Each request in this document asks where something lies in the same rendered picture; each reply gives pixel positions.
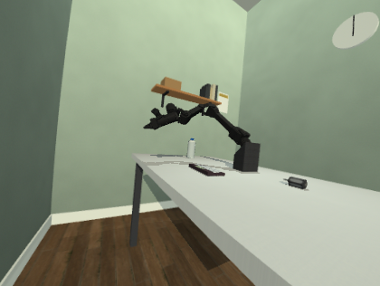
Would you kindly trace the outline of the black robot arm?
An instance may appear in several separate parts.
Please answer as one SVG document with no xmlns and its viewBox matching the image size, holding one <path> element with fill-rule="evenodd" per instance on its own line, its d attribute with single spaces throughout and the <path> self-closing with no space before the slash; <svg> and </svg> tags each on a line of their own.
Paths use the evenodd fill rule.
<svg viewBox="0 0 380 286">
<path fill-rule="evenodd" d="M 203 108 L 206 108 L 206 107 L 208 107 L 207 111 L 203 112 Z M 159 112 L 159 109 L 153 108 L 151 112 L 156 116 L 156 119 L 160 119 L 161 117 L 163 117 L 163 115 Z M 205 116 L 209 116 L 210 118 L 215 118 L 224 128 L 226 128 L 229 131 L 229 137 L 237 145 L 242 146 L 245 142 L 251 142 L 249 140 L 250 133 L 245 132 L 245 130 L 242 130 L 239 127 L 235 127 L 230 121 L 228 121 L 219 112 L 219 109 L 212 103 L 199 104 L 198 106 L 194 107 L 191 110 L 183 110 L 183 109 L 177 108 L 173 103 L 168 103 L 166 105 L 166 112 L 167 112 L 167 117 L 170 123 L 177 121 L 178 123 L 181 123 L 182 125 L 187 124 L 189 120 L 195 115 L 197 115 L 198 113 L 203 113 Z M 180 117 L 179 117 L 179 114 L 180 114 Z"/>
</svg>

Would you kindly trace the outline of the white bottle with blue cap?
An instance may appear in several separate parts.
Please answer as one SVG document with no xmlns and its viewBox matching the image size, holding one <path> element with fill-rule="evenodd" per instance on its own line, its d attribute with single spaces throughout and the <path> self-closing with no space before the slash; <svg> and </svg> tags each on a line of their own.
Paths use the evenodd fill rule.
<svg viewBox="0 0 380 286">
<path fill-rule="evenodd" d="M 195 141 L 193 138 L 188 141 L 187 157 L 195 158 Z"/>
</svg>

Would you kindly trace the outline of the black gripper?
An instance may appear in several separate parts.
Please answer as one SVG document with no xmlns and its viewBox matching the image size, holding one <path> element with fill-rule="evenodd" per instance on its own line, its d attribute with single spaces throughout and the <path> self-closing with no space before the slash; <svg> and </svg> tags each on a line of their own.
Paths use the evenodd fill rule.
<svg viewBox="0 0 380 286">
<path fill-rule="evenodd" d="M 167 115 L 163 115 L 160 119 L 152 118 L 150 119 L 150 123 L 144 126 L 144 129 L 158 129 L 158 126 L 163 127 L 165 125 L 170 124 Z"/>
</svg>

